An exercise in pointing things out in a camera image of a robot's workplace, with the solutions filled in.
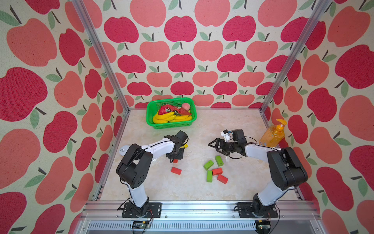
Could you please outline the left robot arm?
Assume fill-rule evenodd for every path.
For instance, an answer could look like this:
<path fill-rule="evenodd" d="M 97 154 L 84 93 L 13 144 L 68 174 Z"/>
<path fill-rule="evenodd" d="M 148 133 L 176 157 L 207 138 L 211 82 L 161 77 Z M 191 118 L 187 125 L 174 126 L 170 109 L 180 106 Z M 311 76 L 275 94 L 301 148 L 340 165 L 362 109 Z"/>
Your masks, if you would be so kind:
<path fill-rule="evenodd" d="M 167 135 L 160 141 L 140 146 L 136 143 L 120 148 L 122 160 L 116 168 L 120 182 L 127 186 L 130 192 L 130 203 L 127 209 L 136 216 L 144 216 L 149 210 L 149 197 L 143 186 L 151 163 L 165 156 L 170 163 L 182 160 L 184 149 L 189 140 L 188 135 L 179 131 L 176 135 Z"/>

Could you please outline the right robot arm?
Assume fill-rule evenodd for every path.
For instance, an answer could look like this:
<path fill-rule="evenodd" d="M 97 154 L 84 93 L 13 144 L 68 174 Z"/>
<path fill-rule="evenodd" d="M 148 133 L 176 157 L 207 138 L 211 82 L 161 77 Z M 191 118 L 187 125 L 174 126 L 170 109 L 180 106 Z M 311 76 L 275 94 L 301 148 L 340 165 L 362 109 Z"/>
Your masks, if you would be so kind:
<path fill-rule="evenodd" d="M 308 173 L 293 148 L 275 148 L 247 142 L 242 129 L 224 130 L 221 136 L 208 144 L 218 153 L 229 157 L 236 152 L 269 164 L 271 181 L 253 197 L 250 211 L 254 216 L 268 214 L 287 191 L 307 182 Z"/>

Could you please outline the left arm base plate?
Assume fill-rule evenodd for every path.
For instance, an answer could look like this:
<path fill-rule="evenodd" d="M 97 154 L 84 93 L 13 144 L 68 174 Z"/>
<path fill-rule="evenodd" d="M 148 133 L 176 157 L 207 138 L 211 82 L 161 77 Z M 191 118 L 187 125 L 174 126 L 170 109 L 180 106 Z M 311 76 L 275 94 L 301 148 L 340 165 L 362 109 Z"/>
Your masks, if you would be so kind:
<path fill-rule="evenodd" d="M 133 203 L 127 202 L 122 210 L 123 218 L 160 218 L 162 203 L 146 202 L 141 208 L 136 207 Z"/>

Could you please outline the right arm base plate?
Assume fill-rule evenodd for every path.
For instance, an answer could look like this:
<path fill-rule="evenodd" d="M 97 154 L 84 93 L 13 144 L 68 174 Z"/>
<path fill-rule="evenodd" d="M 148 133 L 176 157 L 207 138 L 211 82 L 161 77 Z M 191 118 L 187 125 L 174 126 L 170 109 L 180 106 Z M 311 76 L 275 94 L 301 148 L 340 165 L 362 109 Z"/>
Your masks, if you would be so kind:
<path fill-rule="evenodd" d="M 260 203 L 238 202 L 234 207 L 240 218 L 278 218 L 279 214 L 275 205 L 263 206 Z"/>

